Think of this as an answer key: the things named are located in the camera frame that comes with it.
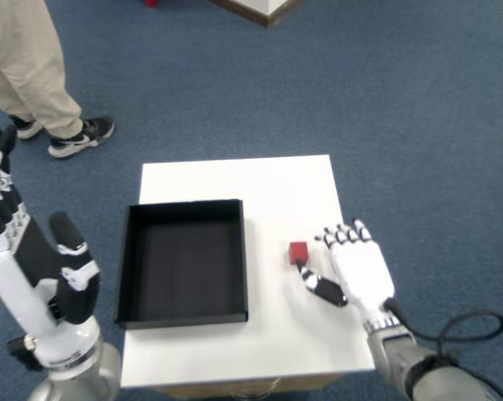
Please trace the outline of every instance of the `white table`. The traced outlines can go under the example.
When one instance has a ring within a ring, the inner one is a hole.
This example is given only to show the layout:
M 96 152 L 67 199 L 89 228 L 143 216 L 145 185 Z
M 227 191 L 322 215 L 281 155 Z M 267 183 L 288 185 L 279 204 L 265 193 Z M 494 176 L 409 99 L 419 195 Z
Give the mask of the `white table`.
M 243 200 L 246 323 L 128 330 L 121 386 L 171 388 L 373 368 L 352 307 L 306 290 L 287 248 L 307 241 L 313 270 L 335 280 L 324 226 L 341 222 L 327 155 L 144 164 L 140 204 Z

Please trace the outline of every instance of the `black sneaker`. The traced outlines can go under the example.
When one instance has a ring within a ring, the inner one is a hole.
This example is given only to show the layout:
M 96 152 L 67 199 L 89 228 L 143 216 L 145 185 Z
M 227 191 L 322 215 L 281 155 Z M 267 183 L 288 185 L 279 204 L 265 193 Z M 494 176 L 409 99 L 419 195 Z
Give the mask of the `black sneaker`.
M 110 117 L 98 119 L 85 119 L 81 132 L 72 138 L 63 140 L 51 137 L 51 145 L 48 147 L 52 157 L 62 159 L 75 155 L 83 149 L 99 145 L 108 139 L 114 131 L 114 121 Z
M 27 122 L 15 115 L 9 115 L 8 117 L 10 117 L 14 123 L 14 126 L 18 131 L 18 138 L 21 140 L 28 140 L 29 138 L 34 137 L 43 128 L 43 126 L 36 120 Z

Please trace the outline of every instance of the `person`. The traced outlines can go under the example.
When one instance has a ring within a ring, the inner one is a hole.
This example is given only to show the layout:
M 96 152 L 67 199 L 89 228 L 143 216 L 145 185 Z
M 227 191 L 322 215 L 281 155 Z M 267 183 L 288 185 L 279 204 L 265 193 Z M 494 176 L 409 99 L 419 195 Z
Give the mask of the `person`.
M 60 159 L 99 145 L 114 131 L 110 117 L 82 119 L 66 91 L 64 56 L 44 0 L 0 0 L 0 109 L 21 140 L 45 128 L 48 152 Z

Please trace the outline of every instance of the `white sole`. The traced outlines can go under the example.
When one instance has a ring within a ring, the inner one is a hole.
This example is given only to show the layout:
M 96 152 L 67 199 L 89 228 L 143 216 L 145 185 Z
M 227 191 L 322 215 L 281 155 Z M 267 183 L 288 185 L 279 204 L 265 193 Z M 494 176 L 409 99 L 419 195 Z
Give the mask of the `white sole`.
M 18 138 L 21 140 L 28 140 L 34 137 L 38 132 L 43 129 L 43 125 L 41 125 L 38 121 L 34 121 L 33 125 L 29 129 L 18 129 Z
M 57 149 L 57 148 L 54 148 L 52 145 L 50 145 L 48 147 L 48 152 L 52 157 L 54 157 L 56 159 L 64 159 L 66 157 L 73 156 L 73 155 L 77 154 L 78 152 L 80 152 L 81 150 L 85 150 L 86 148 L 95 148 L 96 146 L 98 146 L 99 144 L 101 144 L 105 140 L 107 140 L 112 135 L 113 132 L 114 132 L 114 123 L 110 127 L 109 132 L 107 132 L 105 135 L 103 135 L 101 137 L 102 139 L 100 141 L 91 140 L 90 142 L 88 142 L 86 144 L 70 145 L 70 146 L 66 146 L 62 149 Z

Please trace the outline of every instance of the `black box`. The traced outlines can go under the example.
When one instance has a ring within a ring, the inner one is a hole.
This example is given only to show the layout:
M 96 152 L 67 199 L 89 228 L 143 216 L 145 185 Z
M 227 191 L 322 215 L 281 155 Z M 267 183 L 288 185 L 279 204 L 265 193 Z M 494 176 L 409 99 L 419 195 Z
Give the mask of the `black box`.
M 241 200 L 130 206 L 125 220 L 121 327 L 247 321 Z

